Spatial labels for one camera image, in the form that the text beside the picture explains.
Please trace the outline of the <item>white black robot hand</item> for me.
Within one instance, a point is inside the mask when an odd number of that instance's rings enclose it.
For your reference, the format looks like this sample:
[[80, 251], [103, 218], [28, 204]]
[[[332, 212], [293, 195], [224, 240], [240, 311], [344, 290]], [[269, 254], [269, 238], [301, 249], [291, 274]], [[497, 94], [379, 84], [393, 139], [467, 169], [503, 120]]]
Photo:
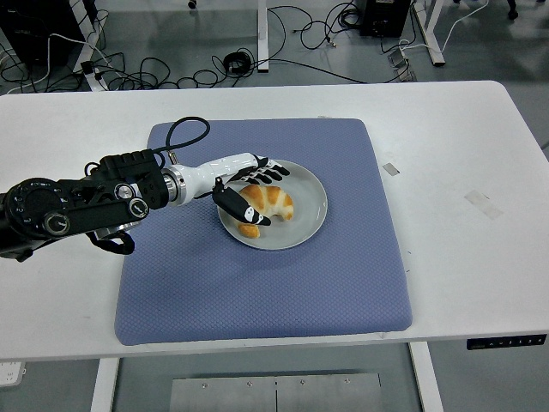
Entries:
[[177, 203], [186, 204], [202, 195], [210, 195], [214, 203], [231, 217], [260, 226], [270, 225], [270, 219], [227, 184], [231, 181], [269, 184], [290, 174], [280, 163], [251, 153], [231, 155], [198, 167], [179, 166], [177, 171], [180, 173], [175, 178]]

